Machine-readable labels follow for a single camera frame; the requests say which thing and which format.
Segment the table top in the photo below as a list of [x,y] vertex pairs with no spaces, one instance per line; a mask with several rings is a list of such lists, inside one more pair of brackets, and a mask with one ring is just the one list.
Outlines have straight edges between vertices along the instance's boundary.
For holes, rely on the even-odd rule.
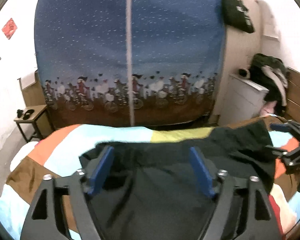
[[31,114],[30,118],[27,120],[23,120],[23,115],[20,118],[13,119],[15,122],[19,123],[31,123],[36,120],[36,118],[47,108],[47,105],[41,105],[41,106],[28,106],[23,110],[23,113],[28,111],[29,109],[33,109],[34,113]]

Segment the wooden headboard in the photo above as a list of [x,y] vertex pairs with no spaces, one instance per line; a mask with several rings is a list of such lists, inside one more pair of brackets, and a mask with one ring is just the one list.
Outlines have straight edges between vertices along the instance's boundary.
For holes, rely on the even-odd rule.
[[300,73],[289,68],[286,119],[300,123]]

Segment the red diamond-shaped paper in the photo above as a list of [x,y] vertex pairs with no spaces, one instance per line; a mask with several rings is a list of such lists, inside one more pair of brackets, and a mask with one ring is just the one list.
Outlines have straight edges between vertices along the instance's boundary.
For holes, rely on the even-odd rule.
[[8,20],[6,25],[2,28],[2,31],[3,31],[4,35],[6,35],[8,40],[10,40],[17,28],[18,27],[16,26],[16,24],[14,23],[14,21],[11,18],[10,20]]

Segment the white cabinet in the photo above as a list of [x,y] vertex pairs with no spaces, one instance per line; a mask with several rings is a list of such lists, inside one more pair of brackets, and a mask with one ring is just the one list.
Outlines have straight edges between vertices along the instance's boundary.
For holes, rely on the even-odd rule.
[[224,126],[258,116],[268,89],[231,74],[218,125]]

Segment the yellow fabric patch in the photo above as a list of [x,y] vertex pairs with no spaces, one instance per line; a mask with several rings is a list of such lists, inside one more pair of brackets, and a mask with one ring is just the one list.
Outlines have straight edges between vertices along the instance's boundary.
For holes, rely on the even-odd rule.
[[153,131],[152,143],[179,142],[187,139],[200,139],[209,136],[214,127],[202,127],[175,131]]

